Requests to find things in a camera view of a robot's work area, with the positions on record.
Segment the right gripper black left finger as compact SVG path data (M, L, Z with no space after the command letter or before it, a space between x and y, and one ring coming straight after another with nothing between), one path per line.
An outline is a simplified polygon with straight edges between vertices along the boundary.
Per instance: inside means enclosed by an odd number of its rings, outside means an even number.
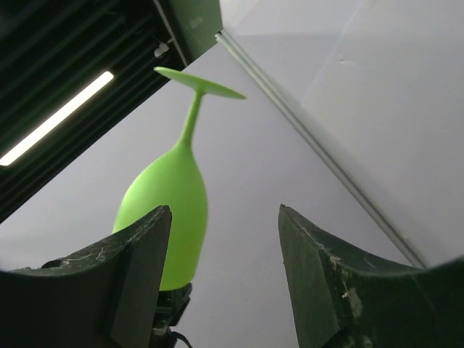
M3 347L147 347L170 235L158 207L41 268L1 272Z

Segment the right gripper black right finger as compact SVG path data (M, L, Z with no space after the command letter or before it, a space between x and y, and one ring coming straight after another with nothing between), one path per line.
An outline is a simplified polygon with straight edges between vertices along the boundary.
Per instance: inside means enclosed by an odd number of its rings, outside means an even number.
M283 264L301 347L461 347L463 259L429 269L366 252L281 205Z

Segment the green wine glass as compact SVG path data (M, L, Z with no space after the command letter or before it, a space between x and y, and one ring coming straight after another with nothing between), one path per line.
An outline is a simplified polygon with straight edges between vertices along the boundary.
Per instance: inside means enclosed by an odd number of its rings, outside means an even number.
M117 210L117 233L158 206L172 215L160 291L184 287L195 276L208 224L208 198L193 150L194 133L206 95L245 100L242 93L214 81L168 67L154 71L193 91L193 99L175 144L147 165L129 185Z

